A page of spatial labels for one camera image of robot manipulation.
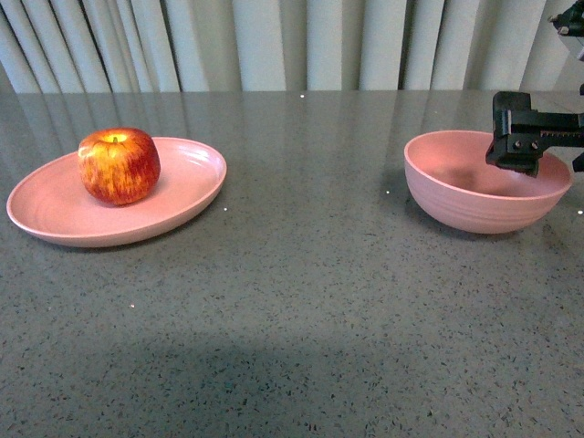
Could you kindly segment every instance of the table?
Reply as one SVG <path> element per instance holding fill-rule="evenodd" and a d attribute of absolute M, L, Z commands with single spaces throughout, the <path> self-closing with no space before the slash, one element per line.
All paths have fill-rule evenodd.
<path fill-rule="evenodd" d="M 583 177 L 508 235 L 437 223 L 405 182 L 405 143 L 491 130 L 493 94 L 0 96 L 4 200 L 111 126 L 228 164 L 201 215 L 137 244 L 2 215 L 0 435 L 581 436 Z"/>

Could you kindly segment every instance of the plate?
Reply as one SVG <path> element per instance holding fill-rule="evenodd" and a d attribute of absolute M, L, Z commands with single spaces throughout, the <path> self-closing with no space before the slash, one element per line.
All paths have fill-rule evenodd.
<path fill-rule="evenodd" d="M 93 198 L 81 182 L 73 152 L 22 180 L 8 197 L 8 216 L 27 233 L 66 246 L 125 245 L 171 231 L 211 203 L 227 164 L 218 151 L 198 141 L 153 140 L 161 176 L 144 199 L 109 206 Z"/>

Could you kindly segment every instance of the red apple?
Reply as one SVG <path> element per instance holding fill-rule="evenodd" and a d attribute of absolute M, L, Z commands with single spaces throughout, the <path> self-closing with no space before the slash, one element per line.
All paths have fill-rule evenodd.
<path fill-rule="evenodd" d="M 161 174 L 152 137 L 136 128 L 108 128 L 90 134 L 79 144 L 78 167 L 88 192 L 114 205 L 144 198 Z"/>

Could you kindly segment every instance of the curtain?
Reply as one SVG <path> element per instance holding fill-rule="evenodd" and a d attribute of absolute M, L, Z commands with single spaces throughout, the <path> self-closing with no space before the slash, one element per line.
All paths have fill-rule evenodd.
<path fill-rule="evenodd" d="M 0 91 L 578 90 L 573 0 L 0 0 Z"/>

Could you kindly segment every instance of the bowl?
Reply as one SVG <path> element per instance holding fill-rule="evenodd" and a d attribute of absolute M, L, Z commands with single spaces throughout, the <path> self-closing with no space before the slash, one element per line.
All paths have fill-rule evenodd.
<path fill-rule="evenodd" d="M 568 191 L 573 176 L 549 152 L 537 178 L 485 162 L 490 132 L 442 130 L 410 140 L 405 176 L 413 199 L 437 221 L 480 234 L 509 233 L 545 216 Z"/>

